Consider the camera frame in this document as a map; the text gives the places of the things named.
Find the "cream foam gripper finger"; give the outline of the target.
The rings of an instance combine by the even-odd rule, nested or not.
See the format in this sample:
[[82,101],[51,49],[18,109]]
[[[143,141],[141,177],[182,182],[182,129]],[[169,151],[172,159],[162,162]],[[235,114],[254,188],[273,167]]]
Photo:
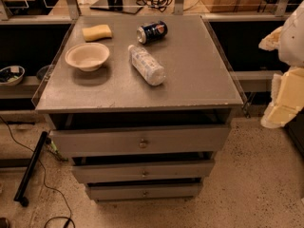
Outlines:
[[258,47],[263,50],[268,50],[268,51],[278,49],[279,37],[280,37],[281,31],[282,31],[282,27],[278,27],[275,30],[273,30],[270,34],[268,34],[266,37],[264,37],[260,41],[260,43],[258,44]]

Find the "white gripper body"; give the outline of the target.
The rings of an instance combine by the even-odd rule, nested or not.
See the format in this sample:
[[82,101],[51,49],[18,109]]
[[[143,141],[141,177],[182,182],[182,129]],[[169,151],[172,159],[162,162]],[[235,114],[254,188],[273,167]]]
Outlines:
[[304,108],[304,68],[292,66],[283,75],[274,74],[271,102],[260,121],[266,128],[279,128]]

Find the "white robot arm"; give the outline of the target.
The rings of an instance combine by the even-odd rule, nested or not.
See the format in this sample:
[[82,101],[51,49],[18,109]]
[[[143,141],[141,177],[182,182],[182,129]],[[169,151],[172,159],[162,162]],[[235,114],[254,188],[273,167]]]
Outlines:
[[290,67],[283,75],[274,74],[272,100],[260,121],[266,128],[283,127],[304,108],[304,1],[258,47],[276,49],[279,60]]

